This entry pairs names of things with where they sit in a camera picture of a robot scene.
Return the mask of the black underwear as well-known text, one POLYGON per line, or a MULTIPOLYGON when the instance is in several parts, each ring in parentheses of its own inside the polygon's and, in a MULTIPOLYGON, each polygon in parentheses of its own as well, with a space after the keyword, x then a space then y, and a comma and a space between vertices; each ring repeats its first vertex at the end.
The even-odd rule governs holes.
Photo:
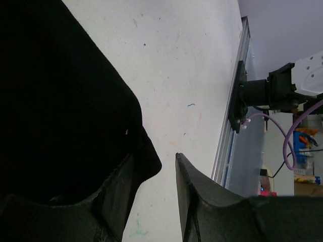
POLYGON ((96 192, 128 156, 161 162, 138 99, 62 1, 1 1, 1 194, 51 203, 96 192))

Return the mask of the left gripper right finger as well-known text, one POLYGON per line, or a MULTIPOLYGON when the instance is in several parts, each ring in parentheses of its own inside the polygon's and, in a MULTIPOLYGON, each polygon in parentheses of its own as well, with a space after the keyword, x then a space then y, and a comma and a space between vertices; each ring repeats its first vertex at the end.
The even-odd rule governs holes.
POLYGON ((243 198, 176 154, 183 241, 322 241, 322 198, 243 198))

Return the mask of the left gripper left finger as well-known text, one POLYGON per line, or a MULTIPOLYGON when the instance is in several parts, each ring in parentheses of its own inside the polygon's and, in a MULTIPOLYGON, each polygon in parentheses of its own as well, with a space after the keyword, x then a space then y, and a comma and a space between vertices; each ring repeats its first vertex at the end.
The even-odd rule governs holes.
POLYGON ((1 241, 121 241, 132 207, 133 155, 87 199, 45 205, 7 195, 1 200, 1 241))

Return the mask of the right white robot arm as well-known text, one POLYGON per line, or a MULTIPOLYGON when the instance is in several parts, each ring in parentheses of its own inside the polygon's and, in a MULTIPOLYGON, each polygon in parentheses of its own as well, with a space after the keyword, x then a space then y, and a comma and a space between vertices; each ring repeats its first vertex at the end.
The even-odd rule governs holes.
POLYGON ((239 100, 259 111, 289 112, 309 101, 322 100, 322 51, 287 63, 267 79, 240 83, 239 100))

